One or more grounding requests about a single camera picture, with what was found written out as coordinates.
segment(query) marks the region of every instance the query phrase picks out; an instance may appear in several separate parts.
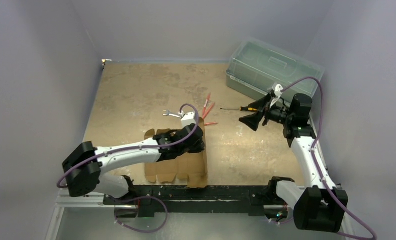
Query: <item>worn table surface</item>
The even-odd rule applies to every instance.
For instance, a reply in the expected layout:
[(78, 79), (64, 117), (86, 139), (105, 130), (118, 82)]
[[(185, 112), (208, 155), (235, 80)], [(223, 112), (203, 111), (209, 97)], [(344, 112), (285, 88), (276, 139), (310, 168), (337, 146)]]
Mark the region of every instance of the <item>worn table surface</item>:
[[(190, 103), (201, 113), (211, 93), (215, 107), (205, 120), (219, 124), (205, 127), (208, 184), (266, 185), (272, 176), (282, 176), (302, 185), (298, 162), (280, 124), (271, 122), (254, 132), (238, 121), (247, 112), (220, 110), (253, 101), (226, 86), (226, 68), (220, 63), (106, 64), (84, 141), (109, 147), (139, 142), (149, 129), (178, 129), (179, 119), (162, 116), (162, 110), (177, 112), (181, 104)], [(137, 185), (150, 184), (143, 164), (111, 173), (129, 175)]]

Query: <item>silver wrench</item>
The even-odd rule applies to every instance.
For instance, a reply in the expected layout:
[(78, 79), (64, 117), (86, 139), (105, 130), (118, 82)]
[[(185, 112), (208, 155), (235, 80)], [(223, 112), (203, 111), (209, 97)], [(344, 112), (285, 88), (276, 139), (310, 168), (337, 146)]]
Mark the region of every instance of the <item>silver wrench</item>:
[(165, 112), (162, 114), (163, 116), (172, 116), (172, 117), (176, 117), (176, 118), (180, 118), (180, 119), (182, 118), (182, 116), (180, 114), (172, 113), (168, 110), (162, 110), (162, 111)]

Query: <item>plastic storage box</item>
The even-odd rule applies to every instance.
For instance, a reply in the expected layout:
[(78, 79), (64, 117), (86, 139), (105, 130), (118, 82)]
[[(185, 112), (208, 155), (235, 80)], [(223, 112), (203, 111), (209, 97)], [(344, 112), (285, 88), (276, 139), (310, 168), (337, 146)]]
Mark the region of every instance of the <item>plastic storage box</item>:
[[(254, 99), (265, 96), (273, 84), (283, 87), (298, 79), (312, 76), (321, 79), (324, 68), (301, 57), (258, 40), (243, 42), (230, 59), (226, 71), (227, 86)], [(314, 80), (304, 80), (285, 91), (282, 97), (290, 103), (296, 93), (314, 96)]]

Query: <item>cardboard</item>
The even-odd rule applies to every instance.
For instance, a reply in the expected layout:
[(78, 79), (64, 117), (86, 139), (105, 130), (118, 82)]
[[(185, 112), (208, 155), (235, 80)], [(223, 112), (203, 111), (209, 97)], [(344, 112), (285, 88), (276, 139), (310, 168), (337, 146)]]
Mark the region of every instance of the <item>cardboard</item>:
[[(203, 131), (202, 140), (205, 143), (204, 120), (199, 118), (198, 126)], [(169, 129), (158, 129), (157, 134), (165, 133)], [(145, 139), (155, 135), (151, 129), (145, 133)], [(150, 183), (172, 183), (177, 177), (179, 180), (187, 180), (187, 187), (204, 188), (208, 184), (207, 153), (206, 149), (200, 153), (185, 153), (176, 159), (165, 160), (155, 163), (145, 163), (145, 179)]]

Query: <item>gray wall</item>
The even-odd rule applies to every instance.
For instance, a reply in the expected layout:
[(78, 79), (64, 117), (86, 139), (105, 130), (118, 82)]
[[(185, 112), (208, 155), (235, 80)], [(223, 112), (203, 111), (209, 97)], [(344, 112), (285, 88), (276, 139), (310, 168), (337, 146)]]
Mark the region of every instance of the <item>gray wall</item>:
[(0, 239), (45, 237), (100, 69), (69, 0), (0, 0)]
[(303, 55), (333, 0), (72, 0), (98, 53), (226, 61), (245, 38)]
[(305, 57), (326, 67), (321, 145), (332, 178), (379, 239), (396, 239), (396, 0), (336, 0)]

